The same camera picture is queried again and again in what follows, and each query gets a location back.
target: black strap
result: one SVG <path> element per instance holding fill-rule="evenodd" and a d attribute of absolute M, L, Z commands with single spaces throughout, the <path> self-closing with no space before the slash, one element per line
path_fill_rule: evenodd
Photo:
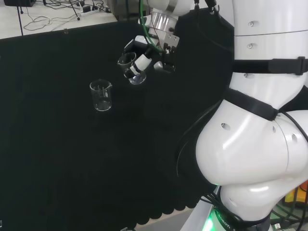
<path fill-rule="evenodd" d="M 256 74 L 295 74 L 302 76 L 308 72 L 308 59 L 235 60 L 233 71 Z"/>
<path fill-rule="evenodd" d="M 240 91 L 233 90 L 231 88 L 226 90 L 224 99 L 240 108 L 243 108 L 246 111 L 249 111 L 269 121 L 273 121 L 279 112 L 271 105 L 252 98 L 248 95 L 245 95 Z"/>

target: white robot body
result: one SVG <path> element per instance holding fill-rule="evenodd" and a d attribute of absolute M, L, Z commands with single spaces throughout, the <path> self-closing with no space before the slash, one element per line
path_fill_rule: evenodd
<path fill-rule="evenodd" d="M 233 0 L 235 60 L 308 57 L 308 1 Z M 302 89 L 307 73 L 233 73 L 230 88 L 276 109 Z M 308 132 L 308 111 L 291 112 Z M 265 218 L 308 179 L 308 144 L 284 115 L 267 121 L 223 101 L 201 132 L 196 157 L 203 175 L 222 185 L 228 210 L 247 221 Z"/>

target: green cable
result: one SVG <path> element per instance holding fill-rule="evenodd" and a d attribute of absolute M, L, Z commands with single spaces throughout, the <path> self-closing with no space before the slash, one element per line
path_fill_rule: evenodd
<path fill-rule="evenodd" d="M 146 34 L 148 40 L 150 41 L 150 43 L 153 45 L 153 47 L 154 47 L 155 49 L 157 49 L 159 52 L 163 52 L 163 50 L 162 50 L 161 48 L 157 47 L 157 46 L 153 43 L 152 39 L 150 38 L 150 35 L 149 35 L 148 31 L 146 30 L 145 23 L 144 23 L 144 19 L 143 19 L 143 0 L 140 1 L 140 15 L 141 15 L 142 27 L 143 27 L 143 30 L 144 30 L 144 32 L 145 32 L 145 34 Z"/>

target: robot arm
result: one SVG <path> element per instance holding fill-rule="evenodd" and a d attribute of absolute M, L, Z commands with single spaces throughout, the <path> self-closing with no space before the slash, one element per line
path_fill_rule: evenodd
<path fill-rule="evenodd" d="M 153 11 L 139 21 L 149 28 L 148 34 L 145 32 L 145 36 L 133 39 L 118 60 L 124 76 L 133 85 L 143 83 L 146 71 L 152 66 L 155 70 L 175 71 L 180 40 L 174 35 L 175 26 L 178 17 L 188 13 L 193 5 L 191 0 L 148 0 L 148 3 Z"/>

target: yellow object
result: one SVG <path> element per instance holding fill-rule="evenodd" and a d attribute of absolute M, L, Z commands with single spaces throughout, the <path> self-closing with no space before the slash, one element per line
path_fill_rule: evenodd
<path fill-rule="evenodd" d="M 285 198 L 284 198 L 284 201 L 286 203 L 292 203 L 293 200 L 294 200 L 294 194 L 295 194 L 295 190 L 292 190 L 291 192 L 289 192 Z M 305 197 L 306 197 L 306 192 L 303 191 L 300 187 L 298 188 L 298 192 L 297 192 L 297 199 L 296 201 L 297 202 L 300 202 L 300 203 L 304 203 L 305 202 Z"/>

